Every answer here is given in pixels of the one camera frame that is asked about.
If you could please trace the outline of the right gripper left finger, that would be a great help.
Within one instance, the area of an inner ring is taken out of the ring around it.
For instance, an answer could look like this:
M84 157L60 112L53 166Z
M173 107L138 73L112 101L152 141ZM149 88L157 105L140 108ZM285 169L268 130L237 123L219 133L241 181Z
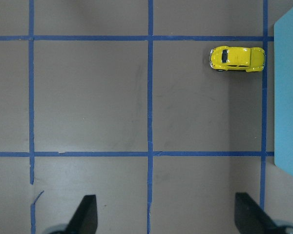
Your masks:
M85 195L64 234L95 234L98 228L97 200L95 195Z

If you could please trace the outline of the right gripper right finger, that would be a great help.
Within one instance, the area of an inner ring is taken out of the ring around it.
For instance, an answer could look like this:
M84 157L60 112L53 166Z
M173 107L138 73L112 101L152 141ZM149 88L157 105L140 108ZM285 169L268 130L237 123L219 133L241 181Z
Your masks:
M248 193L235 194L234 223L240 234L283 233Z

